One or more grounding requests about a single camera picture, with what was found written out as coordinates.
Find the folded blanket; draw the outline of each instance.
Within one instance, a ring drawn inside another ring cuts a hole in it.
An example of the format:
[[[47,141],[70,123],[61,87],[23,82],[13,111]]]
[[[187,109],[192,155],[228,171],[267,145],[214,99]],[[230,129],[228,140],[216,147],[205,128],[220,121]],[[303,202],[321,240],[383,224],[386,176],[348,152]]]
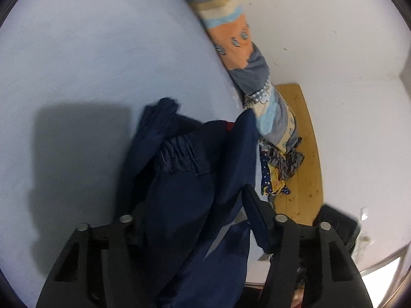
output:
[[[286,153],[297,142],[295,117],[270,81],[270,70],[251,41],[249,25],[236,0],[186,0],[201,20],[234,84],[252,108],[260,134]]]

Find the wooden shelf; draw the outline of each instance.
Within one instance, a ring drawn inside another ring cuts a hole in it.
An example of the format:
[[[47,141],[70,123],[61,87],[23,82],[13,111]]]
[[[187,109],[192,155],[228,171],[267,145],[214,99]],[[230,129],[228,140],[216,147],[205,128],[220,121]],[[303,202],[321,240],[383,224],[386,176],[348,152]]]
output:
[[[297,173],[286,184],[291,194],[280,194],[275,199],[277,213],[284,213],[295,222],[312,225],[323,205],[323,185],[317,142],[303,92],[298,84],[282,84],[277,90],[293,109],[298,134],[303,142],[297,148],[305,156]]]

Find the navy blue fabric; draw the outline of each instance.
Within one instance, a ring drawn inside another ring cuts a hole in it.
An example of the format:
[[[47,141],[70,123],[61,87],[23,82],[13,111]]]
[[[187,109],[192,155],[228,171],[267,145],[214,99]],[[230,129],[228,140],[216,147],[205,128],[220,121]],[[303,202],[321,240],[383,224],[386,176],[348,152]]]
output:
[[[162,98],[157,105],[145,107],[120,174],[115,218],[131,213],[134,179],[158,152],[164,140],[176,133],[177,109],[178,104],[170,98]]]
[[[210,128],[213,134],[203,133]],[[180,140],[178,143],[165,142],[156,155],[158,171],[146,198],[147,246],[143,254],[154,296],[174,277],[196,245],[214,199],[212,164],[221,153],[226,134],[224,122],[212,121],[187,138],[176,137]],[[163,155],[170,152],[171,145],[178,145],[179,149],[173,152],[174,156],[180,156],[178,161]],[[206,149],[215,149],[208,152],[209,158]]]
[[[146,205],[139,264],[159,307],[232,308],[246,277],[248,223],[232,226],[207,252],[240,211],[241,188],[254,184],[255,116],[243,112],[227,131],[224,121],[184,126],[176,111],[169,99],[146,109],[118,196],[129,208],[133,185],[147,185],[139,190]]]
[[[239,197],[245,184],[254,185],[255,147],[258,142],[254,113],[247,110],[236,120],[227,136],[225,151],[216,172],[216,191],[210,213],[190,256],[185,260],[172,281],[160,293],[160,305],[172,304],[179,289],[200,272],[204,258],[221,227],[231,223],[242,207]]]
[[[247,275],[250,228],[247,221],[230,227],[217,248],[201,263],[185,286],[159,296],[158,307],[232,308]]]

